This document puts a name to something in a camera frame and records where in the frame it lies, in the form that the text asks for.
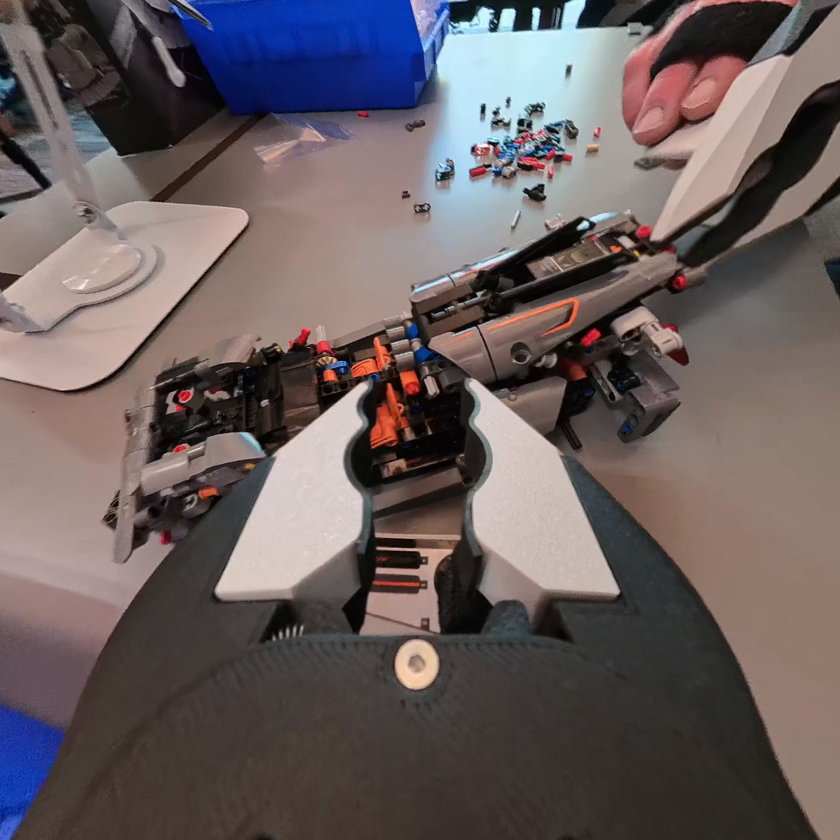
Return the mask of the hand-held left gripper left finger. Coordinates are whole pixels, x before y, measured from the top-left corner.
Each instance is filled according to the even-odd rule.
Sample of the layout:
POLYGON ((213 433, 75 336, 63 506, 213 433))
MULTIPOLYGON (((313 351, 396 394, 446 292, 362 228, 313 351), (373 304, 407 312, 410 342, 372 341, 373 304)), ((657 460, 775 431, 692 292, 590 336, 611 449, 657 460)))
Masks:
POLYGON ((370 494, 352 467, 369 441, 364 381, 278 450, 215 588, 220 602, 346 603, 361 589, 370 494))

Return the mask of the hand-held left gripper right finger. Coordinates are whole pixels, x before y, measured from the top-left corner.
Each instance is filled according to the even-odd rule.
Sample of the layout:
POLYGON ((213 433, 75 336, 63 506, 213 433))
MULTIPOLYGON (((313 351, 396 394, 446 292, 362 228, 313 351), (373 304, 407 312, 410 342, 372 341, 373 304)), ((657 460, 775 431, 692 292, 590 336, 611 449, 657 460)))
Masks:
POLYGON ((561 452, 476 380, 465 381, 466 442, 478 458, 464 534, 491 605, 613 602, 620 587, 561 452))

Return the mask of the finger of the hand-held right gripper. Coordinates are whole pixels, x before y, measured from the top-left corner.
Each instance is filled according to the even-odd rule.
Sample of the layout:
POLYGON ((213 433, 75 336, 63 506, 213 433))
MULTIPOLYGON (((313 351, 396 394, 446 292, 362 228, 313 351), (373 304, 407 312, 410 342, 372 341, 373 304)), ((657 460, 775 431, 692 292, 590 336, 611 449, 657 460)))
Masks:
POLYGON ((725 203, 751 165, 777 144, 798 108, 824 84, 824 53, 777 55, 749 66, 716 113, 652 148, 652 163, 681 163, 682 174, 653 226, 662 244, 725 203))
POLYGON ((839 86, 825 86, 794 116, 780 141, 762 152, 721 219, 677 243, 677 256, 700 267, 813 213, 838 194, 839 86))

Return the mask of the lego car model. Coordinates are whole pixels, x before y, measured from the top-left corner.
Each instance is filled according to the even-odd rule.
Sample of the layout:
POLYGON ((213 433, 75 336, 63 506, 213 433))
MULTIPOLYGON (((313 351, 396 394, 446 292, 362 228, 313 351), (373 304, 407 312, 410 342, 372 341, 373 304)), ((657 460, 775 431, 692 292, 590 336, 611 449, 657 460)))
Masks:
MULTIPOLYGON (((630 406, 618 429, 624 443, 648 436, 676 410, 679 387, 663 359, 688 364, 683 338, 675 324, 638 307, 488 387, 537 431, 559 429, 579 451, 572 419, 597 392, 630 406)), ((421 341, 406 311, 341 339, 328 339, 319 325, 283 349, 260 347, 259 336, 248 333, 174 360, 124 414, 120 484, 102 519, 113 534, 112 561, 126 563, 152 537, 162 545, 184 540, 261 459, 365 382, 376 399, 375 516, 466 491, 465 379, 421 341)))

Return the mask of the grey black lego assembly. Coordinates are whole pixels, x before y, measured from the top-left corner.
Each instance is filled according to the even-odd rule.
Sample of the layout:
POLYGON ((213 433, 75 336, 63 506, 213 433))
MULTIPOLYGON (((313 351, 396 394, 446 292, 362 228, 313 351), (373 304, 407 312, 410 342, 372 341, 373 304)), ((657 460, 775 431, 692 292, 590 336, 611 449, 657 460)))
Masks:
POLYGON ((411 312, 429 351, 490 385, 647 354, 688 364, 677 327, 645 304, 703 283, 673 245, 652 242, 635 216, 576 217, 516 248, 412 285, 411 312))

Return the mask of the pile of loose lego pieces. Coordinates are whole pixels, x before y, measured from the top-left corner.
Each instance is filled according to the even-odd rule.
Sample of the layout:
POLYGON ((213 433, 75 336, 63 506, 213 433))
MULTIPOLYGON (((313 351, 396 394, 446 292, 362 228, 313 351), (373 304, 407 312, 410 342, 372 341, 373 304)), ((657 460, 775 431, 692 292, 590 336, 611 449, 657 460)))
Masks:
POLYGON ((446 56, 424 102, 424 128, 404 131, 388 170, 390 216, 433 247, 480 236, 493 249, 540 235, 546 214, 580 201, 602 157, 604 110, 577 61, 446 56))

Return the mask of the lego set box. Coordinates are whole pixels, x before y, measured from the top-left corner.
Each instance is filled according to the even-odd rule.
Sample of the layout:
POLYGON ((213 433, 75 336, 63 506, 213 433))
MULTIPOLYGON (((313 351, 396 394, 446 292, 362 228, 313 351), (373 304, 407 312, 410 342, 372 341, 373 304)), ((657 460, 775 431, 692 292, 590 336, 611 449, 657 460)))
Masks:
POLYGON ((121 156, 180 143, 224 109, 182 14, 145 1, 27 1, 62 93, 121 156))

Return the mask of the person's right hand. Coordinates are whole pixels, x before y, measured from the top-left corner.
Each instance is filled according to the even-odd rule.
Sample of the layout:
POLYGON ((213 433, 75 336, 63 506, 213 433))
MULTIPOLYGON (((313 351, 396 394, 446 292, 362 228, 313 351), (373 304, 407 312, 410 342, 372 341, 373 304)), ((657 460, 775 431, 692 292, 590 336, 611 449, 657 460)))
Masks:
POLYGON ((623 119, 633 140, 650 147, 718 110, 796 1, 680 3, 627 58, 623 119))

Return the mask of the white booklet stand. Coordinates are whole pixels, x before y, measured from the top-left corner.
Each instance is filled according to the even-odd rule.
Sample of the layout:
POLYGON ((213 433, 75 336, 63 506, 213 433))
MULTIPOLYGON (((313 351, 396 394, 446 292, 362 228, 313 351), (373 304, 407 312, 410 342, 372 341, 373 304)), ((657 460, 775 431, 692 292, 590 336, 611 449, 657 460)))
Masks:
POLYGON ((249 223, 239 208, 133 202, 101 209, 46 48, 22 2, 2 41, 83 227, 1 296, 1 377, 55 392, 109 378, 249 223))

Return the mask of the small blue parts bin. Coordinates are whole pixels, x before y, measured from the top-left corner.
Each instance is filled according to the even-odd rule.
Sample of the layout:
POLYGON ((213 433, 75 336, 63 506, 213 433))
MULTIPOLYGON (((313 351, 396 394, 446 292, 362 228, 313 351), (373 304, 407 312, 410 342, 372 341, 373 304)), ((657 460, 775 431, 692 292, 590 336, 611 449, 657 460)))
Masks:
POLYGON ((44 783, 64 738, 24 713, 1 707, 1 838, 12 838, 44 783))

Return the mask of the clear plastic bag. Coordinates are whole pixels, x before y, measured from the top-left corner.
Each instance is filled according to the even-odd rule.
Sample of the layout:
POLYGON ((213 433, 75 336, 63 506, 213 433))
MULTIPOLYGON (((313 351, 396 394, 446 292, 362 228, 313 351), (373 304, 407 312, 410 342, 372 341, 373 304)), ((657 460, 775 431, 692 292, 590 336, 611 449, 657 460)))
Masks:
POLYGON ((254 153, 265 167, 275 167, 306 154, 325 151, 355 139, 333 121, 270 113, 255 127, 254 153))

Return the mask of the large blue plastic bin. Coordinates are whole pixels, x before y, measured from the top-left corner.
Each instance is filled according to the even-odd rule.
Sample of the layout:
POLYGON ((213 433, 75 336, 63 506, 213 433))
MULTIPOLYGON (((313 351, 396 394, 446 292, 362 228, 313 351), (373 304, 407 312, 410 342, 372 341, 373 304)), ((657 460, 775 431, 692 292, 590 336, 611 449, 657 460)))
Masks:
POLYGON ((178 11, 233 114, 416 106, 449 29, 445 1, 191 2, 178 11))

